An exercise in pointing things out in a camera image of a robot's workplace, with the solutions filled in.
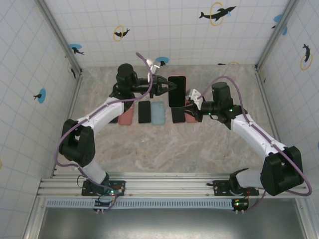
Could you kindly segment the light blue phone case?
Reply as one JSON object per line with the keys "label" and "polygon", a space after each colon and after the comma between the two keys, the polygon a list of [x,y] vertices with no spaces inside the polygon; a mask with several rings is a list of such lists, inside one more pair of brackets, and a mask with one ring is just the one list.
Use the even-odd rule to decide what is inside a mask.
{"label": "light blue phone case", "polygon": [[151,116],[153,125],[165,124],[165,105],[163,101],[151,103]]}

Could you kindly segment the aluminium table side rail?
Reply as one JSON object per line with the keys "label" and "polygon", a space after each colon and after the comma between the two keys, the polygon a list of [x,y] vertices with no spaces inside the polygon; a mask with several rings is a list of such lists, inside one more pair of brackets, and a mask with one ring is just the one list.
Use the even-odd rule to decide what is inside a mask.
{"label": "aluminium table side rail", "polygon": [[[72,114],[73,114],[74,106],[75,106],[75,103],[76,103],[76,100],[77,100],[77,96],[78,96],[78,93],[79,93],[79,90],[80,90],[80,86],[81,86],[81,83],[82,83],[82,80],[83,80],[83,74],[80,74],[75,80],[76,80],[76,84],[75,84],[75,87],[74,87],[74,89],[72,91],[72,95],[71,95],[72,97],[71,97],[71,100],[70,100],[70,104],[68,106],[66,119],[69,119],[72,116]],[[62,164],[62,163],[60,163],[58,161],[59,147],[62,144],[63,140],[67,137],[68,134],[69,134],[69,132],[63,133],[62,136],[60,137],[60,139],[57,142],[57,145],[56,145],[56,148],[55,148],[54,154],[53,154],[53,166],[52,166],[52,171],[51,171],[51,174],[50,174],[50,178],[53,177],[53,174],[54,174],[57,166],[59,166],[59,167],[75,167],[75,168],[78,168],[78,165],[76,163]]]}
{"label": "aluminium table side rail", "polygon": [[272,113],[271,107],[270,107],[270,101],[266,95],[266,91],[263,85],[263,81],[262,81],[262,77],[260,75],[260,73],[256,70],[255,71],[255,77],[256,77],[256,81],[257,81],[257,85],[261,94],[261,100],[263,103],[263,107],[262,109],[264,110],[265,114],[266,114],[266,119],[269,125],[269,129],[266,129],[265,126],[262,126],[261,122],[258,122],[258,124],[261,126],[261,128],[263,128],[269,135],[271,135],[274,139],[276,139],[279,142],[282,142],[278,128],[276,126],[276,122],[275,122],[275,118],[274,115]]}

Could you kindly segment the grey metal panel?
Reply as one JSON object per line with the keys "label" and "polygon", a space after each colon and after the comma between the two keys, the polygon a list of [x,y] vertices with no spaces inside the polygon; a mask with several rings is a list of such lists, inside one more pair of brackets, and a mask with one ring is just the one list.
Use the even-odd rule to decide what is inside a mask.
{"label": "grey metal panel", "polygon": [[305,239],[286,203],[244,214],[209,209],[48,209],[39,239]]}

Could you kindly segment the small black controller board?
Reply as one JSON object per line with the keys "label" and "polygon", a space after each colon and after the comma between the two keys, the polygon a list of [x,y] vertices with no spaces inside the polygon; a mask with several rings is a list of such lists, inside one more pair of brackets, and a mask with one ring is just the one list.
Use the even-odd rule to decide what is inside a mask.
{"label": "small black controller board", "polygon": [[247,198],[233,199],[231,203],[235,214],[243,214],[249,208],[249,200]]}
{"label": "small black controller board", "polygon": [[99,199],[97,199],[95,201],[95,204],[94,204],[94,212],[96,214],[104,214],[105,212],[109,211],[112,206],[113,206],[113,200],[110,200],[110,201],[101,201]]}

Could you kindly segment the aluminium frame bar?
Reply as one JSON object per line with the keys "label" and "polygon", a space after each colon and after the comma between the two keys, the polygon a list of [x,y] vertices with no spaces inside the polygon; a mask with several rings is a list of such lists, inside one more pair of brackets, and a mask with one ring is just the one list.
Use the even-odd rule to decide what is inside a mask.
{"label": "aluminium frame bar", "polygon": [[38,239],[46,211],[46,199],[36,198],[23,235],[23,239]]}
{"label": "aluminium frame bar", "polygon": [[299,213],[302,228],[304,230],[305,239],[317,239],[317,234],[313,225],[311,212],[306,199],[297,198],[295,199],[297,205],[297,211]]}

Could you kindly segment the aluminium frame post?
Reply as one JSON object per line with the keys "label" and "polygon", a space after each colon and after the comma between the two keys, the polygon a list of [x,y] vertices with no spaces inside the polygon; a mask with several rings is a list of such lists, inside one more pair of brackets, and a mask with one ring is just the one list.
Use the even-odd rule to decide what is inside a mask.
{"label": "aluminium frame post", "polygon": [[259,72],[268,59],[271,51],[274,49],[277,41],[279,40],[280,36],[284,32],[285,28],[288,26],[288,22],[294,13],[296,7],[300,3],[301,0],[289,0],[288,4],[282,14],[281,19],[276,24],[275,30],[271,35],[270,39],[268,40],[260,59],[258,60],[257,64],[255,65],[256,71]]}
{"label": "aluminium frame post", "polygon": [[46,4],[45,0],[35,0],[35,3],[39,7],[43,17],[47,21],[50,29],[52,30],[55,38],[57,39],[59,45],[62,47],[62,50],[65,54],[65,57],[68,59],[71,68],[78,76],[81,75],[82,69],[77,62],[73,51],[71,50],[69,44],[67,43],[62,31],[60,30],[54,16],[52,15],[48,5]]}

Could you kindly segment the aluminium mounting rail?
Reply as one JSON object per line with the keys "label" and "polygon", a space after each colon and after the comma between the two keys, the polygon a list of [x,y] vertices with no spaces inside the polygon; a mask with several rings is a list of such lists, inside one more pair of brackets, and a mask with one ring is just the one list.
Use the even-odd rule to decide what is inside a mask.
{"label": "aluminium mounting rail", "polygon": [[[124,180],[126,198],[213,198],[214,180],[227,180],[227,174],[204,173],[110,173],[111,180]],[[76,172],[57,171],[41,179],[37,196],[80,198],[84,178]]]}

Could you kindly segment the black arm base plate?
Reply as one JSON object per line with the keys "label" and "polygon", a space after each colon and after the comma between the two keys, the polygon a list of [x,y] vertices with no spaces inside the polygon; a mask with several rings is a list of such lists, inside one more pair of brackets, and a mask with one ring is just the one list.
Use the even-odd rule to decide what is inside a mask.
{"label": "black arm base plate", "polygon": [[83,182],[82,185],[82,196],[114,196],[115,194],[117,196],[123,196],[125,193],[125,181],[110,181],[109,182],[109,188],[106,189],[100,186],[97,186],[90,182],[89,180],[86,180]]}
{"label": "black arm base plate", "polygon": [[237,183],[232,183],[231,180],[214,180],[211,183],[206,183],[206,186],[212,187],[215,196],[259,196],[259,190],[254,187],[243,188]]}

